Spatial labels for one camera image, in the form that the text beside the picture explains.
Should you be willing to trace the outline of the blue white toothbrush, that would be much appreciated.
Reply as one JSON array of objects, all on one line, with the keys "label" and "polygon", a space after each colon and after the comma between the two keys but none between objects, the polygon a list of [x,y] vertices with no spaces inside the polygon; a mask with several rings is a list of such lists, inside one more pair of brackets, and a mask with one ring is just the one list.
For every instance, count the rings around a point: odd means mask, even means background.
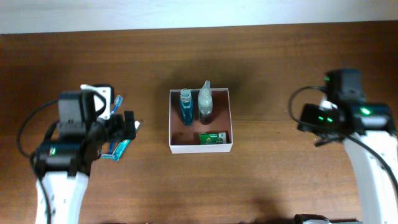
[{"label": "blue white toothbrush", "polygon": [[110,111],[110,116],[112,116],[113,114],[116,113],[116,111],[118,110],[118,108],[121,106],[122,102],[123,102],[123,97],[122,97],[121,95],[117,95],[117,96],[115,97],[115,99],[114,99],[114,103],[113,103],[114,107],[113,107],[113,109]]}]

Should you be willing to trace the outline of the green white soap packet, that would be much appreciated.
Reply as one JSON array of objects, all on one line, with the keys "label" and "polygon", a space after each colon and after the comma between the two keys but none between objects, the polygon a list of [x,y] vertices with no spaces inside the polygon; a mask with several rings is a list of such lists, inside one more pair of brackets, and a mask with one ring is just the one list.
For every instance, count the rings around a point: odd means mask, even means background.
[{"label": "green white soap packet", "polygon": [[226,133],[200,133],[201,145],[227,144]]}]

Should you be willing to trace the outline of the teal mouthwash bottle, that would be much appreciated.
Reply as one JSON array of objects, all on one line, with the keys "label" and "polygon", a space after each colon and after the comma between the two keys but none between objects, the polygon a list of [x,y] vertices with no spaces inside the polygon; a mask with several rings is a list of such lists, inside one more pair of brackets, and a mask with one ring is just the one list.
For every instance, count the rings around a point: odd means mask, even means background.
[{"label": "teal mouthwash bottle", "polygon": [[193,101],[189,89],[180,91],[180,111],[184,125],[191,125],[193,122]]}]

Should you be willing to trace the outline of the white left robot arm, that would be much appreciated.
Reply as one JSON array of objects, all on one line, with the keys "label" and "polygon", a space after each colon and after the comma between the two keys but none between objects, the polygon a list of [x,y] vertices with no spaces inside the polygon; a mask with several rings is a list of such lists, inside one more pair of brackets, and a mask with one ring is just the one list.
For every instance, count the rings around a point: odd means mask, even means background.
[{"label": "white left robot arm", "polygon": [[109,84],[61,92],[59,119],[30,157],[37,177],[36,223],[79,222],[92,163],[118,161],[136,138],[140,123],[133,111],[116,112],[122,101]]}]

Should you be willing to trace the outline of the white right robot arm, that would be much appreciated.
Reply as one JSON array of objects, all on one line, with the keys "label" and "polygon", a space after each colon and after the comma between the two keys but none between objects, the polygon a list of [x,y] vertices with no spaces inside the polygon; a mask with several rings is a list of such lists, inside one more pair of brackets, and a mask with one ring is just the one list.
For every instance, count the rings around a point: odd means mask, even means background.
[{"label": "white right robot arm", "polygon": [[397,137],[386,104],[306,104],[298,130],[338,141],[349,156],[357,181],[363,223],[397,223]]}]

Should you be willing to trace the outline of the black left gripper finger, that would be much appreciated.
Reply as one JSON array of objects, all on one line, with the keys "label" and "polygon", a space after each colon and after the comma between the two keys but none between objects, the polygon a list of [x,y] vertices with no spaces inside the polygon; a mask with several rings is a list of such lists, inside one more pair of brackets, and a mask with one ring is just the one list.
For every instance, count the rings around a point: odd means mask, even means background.
[{"label": "black left gripper finger", "polygon": [[125,111],[124,112],[124,121],[125,121],[125,130],[124,130],[124,138],[125,139],[135,139],[136,138],[136,127],[135,127],[135,117],[133,111]]},{"label": "black left gripper finger", "polygon": [[101,95],[105,99],[105,102],[98,96],[94,96],[95,110],[99,111],[102,107],[105,107],[104,111],[98,117],[101,119],[110,119],[111,105],[114,103],[114,88],[110,84],[81,84],[80,89],[95,91]]}]

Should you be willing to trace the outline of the clear spray bottle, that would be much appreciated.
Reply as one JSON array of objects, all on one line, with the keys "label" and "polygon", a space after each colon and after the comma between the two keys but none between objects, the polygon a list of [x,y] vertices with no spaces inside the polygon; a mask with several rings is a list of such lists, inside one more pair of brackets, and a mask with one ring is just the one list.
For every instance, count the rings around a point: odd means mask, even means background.
[{"label": "clear spray bottle", "polygon": [[198,114],[201,124],[207,125],[212,121],[213,98],[210,81],[206,80],[198,94]]}]

